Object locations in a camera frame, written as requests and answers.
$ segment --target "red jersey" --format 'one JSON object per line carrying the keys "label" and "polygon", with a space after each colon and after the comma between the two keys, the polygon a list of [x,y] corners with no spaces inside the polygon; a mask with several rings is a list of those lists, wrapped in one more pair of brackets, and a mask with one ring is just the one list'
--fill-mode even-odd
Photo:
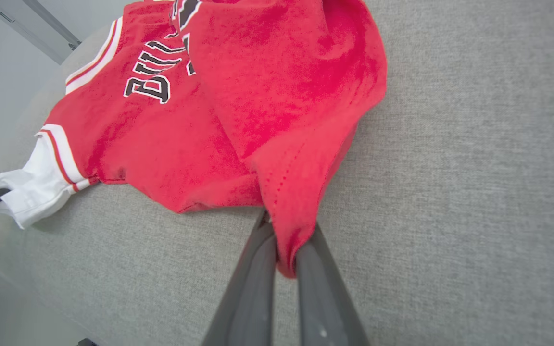
{"label": "red jersey", "polygon": [[385,76],[360,0],[130,4],[66,80],[28,164],[0,175],[0,210],[26,226],[97,182],[175,212],[264,204],[292,274]]}

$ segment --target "jersey fabric fold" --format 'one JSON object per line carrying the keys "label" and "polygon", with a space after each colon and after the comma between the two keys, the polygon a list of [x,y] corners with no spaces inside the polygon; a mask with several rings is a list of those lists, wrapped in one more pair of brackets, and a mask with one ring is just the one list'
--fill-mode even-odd
{"label": "jersey fabric fold", "polygon": [[293,276],[385,79],[360,0],[129,4],[66,79],[27,165],[0,175],[11,189],[0,212],[25,227],[97,182],[131,184],[175,212],[264,204]]}

